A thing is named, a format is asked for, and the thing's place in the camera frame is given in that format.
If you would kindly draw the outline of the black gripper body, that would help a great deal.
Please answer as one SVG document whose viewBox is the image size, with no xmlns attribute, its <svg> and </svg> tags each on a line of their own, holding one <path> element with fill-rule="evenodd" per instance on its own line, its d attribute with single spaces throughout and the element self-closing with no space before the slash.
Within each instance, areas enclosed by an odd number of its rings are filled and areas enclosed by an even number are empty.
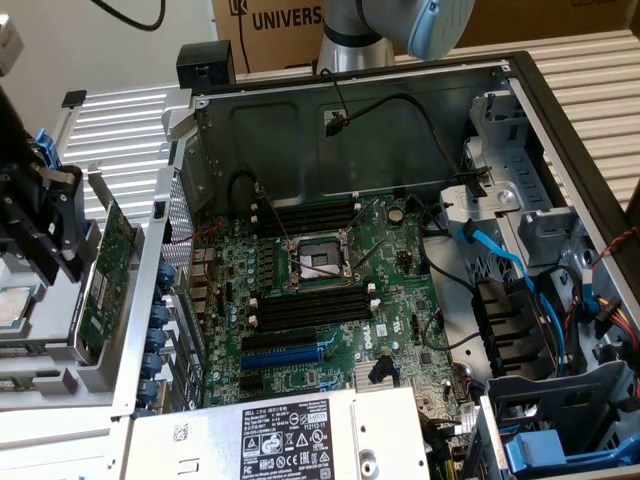
<svg viewBox="0 0 640 480">
<path fill-rule="evenodd" d="M 60 167 L 53 139 L 44 129 L 29 134 L 4 89 L 1 89 L 1 200 L 10 197 L 41 228 L 41 168 Z"/>
</svg>

